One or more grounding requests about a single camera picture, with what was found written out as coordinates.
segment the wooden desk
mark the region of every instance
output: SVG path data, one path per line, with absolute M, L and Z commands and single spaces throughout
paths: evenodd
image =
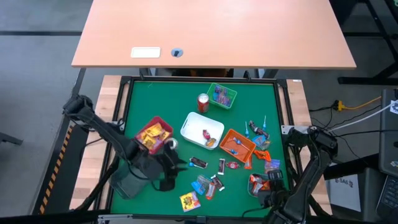
M 111 121 L 116 98 L 119 91 L 121 76 L 110 76 L 104 77 L 103 84 L 99 93 L 98 102 L 96 104 L 95 112 L 105 121 Z M 293 119 L 295 125 L 311 125 L 310 115 L 308 112 L 307 101 L 305 99 L 304 89 L 301 80 L 287 80 L 289 98 L 291 102 Z M 287 110 L 284 104 L 284 92 L 282 88 L 279 89 L 280 99 L 282 103 L 282 114 L 284 115 L 284 121 L 287 121 Z M 127 88 L 124 88 L 121 105 L 124 105 L 127 96 Z M 119 111 L 119 117 L 123 115 L 124 108 L 121 107 Z M 89 133 L 88 142 L 98 139 L 97 133 Z M 101 165 L 104 159 L 106 143 L 105 141 L 99 141 L 86 147 L 83 159 L 81 161 L 78 178 L 76 180 L 75 190 L 73 192 L 72 201 L 70 208 L 76 208 L 79 206 L 84 199 L 90 194 L 96 185 L 101 172 Z M 300 154 L 303 167 L 305 167 L 310 160 L 310 153 L 307 148 L 302 149 Z M 109 189 L 109 184 L 104 187 L 100 208 L 105 207 L 106 197 Z M 328 194 L 326 191 L 325 181 L 322 178 L 312 194 L 315 200 L 322 206 L 322 208 L 331 214 L 331 208 L 329 203 Z
M 328 0 L 94 0 L 72 66 L 356 67 Z

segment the orange tray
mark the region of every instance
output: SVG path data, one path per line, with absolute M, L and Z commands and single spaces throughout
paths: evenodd
M 242 145 L 236 144 L 233 138 L 240 140 L 242 142 L 242 145 L 246 146 L 247 149 Z M 224 139 L 222 140 L 220 148 L 222 148 L 231 156 L 237 158 L 237 160 L 245 163 L 248 161 L 251 154 L 254 152 L 256 144 L 250 141 L 249 139 L 245 138 L 243 135 L 239 134 L 237 131 L 230 129 L 228 133 L 226 133 Z M 230 149 L 235 150 L 238 153 L 238 155 L 232 154 Z

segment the red soda can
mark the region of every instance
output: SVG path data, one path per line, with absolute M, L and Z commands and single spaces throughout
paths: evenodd
M 198 111 L 206 113 L 209 110 L 209 96 L 206 93 L 199 94 L 198 96 Z

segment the green mat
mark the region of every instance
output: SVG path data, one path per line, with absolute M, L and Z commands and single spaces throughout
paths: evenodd
M 217 173 L 218 160 L 225 158 L 226 162 L 236 161 L 235 158 L 217 147 L 213 151 L 197 146 L 184 140 L 180 134 L 185 118 L 189 112 L 197 112 L 196 98 L 200 93 L 206 93 L 211 83 L 183 82 L 134 82 L 131 104 L 126 124 L 126 136 L 134 135 L 154 116 L 160 116 L 174 129 L 174 138 L 178 141 L 178 154 L 185 160 L 195 156 L 208 163 L 206 169 L 189 167 L 181 172 L 176 180 L 175 188 L 170 192 L 158 192 L 149 184 L 132 200 L 123 200 L 116 192 L 113 195 L 111 213 L 132 213 L 141 215 L 188 215 L 207 217 L 240 217 L 245 210 L 259 208 L 257 198 L 248 194 L 248 179 L 252 173 L 264 173 L 264 160 L 253 155 L 253 170 L 241 168 L 232 170 L 225 167 L 225 175 L 218 175 L 225 189 L 216 191 L 212 200 L 199 195 L 201 207 L 184 213 L 180 196 L 193 191 L 191 183 L 200 174 L 211 177 Z M 225 87 L 236 90 L 238 95 L 230 110 L 210 105 L 209 112 L 204 116 L 224 124 L 224 133 L 230 128 L 244 134 L 244 122 L 253 120 L 262 126 L 264 115 L 267 115 L 267 132 L 272 144 L 269 152 L 273 159 L 281 161 L 280 169 L 284 173 L 284 183 L 288 187 L 285 159 L 282 148 L 278 112 L 275 102 L 273 85 L 230 84 Z M 250 138 L 255 134 L 249 130 Z M 245 217 L 263 217 L 268 211 L 247 213 Z

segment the white cable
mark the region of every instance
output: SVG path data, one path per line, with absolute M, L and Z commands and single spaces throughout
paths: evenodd
M 392 106 L 392 105 L 394 105 L 394 104 L 396 104 L 396 103 L 398 103 L 398 100 L 392 102 L 390 105 L 386 106 L 385 108 L 380 109 L 379 111 L 376 111 L 376 112 L 374 112 L 373 114 L 370 114 L 369 116 L 367 116 L 367 117 L 365 117 L 365 118 L 359 119 L 359 120 L 357 120 L 357 121 L 354 121 L 354 122 L 351 122 L 351 123 L 348 123 L 348 124 L 344 124 L 344 125 L 342 125 L 342 126 L 340 126 L 340 127 L 337 127 L 337 128 L 333 128 L 332 130 L 329 130 L 329 131 L 327 131 L 327 132 L 330 133 L 330 132 L 332 132 L 332 131 L 336 131 L 337 129 L 345 128 L 345 127 L 347 127 L 347 126 L 350 126 L 350 125 L 359 123 L 359 122 L 361 122 L 361 121 L 364 121 L 364 120 L 366 120 L 366 119 L 368 119 L 368 118 L 370 118 L 370 117 L 372 117 L 372 116 L 374 116 L 374 115 L 376 115 L 376 114 L 378 114 L 378 113 L 381 113 L 382 111 L 384 111 L 384 110 L 390 108 L 390 106 Z

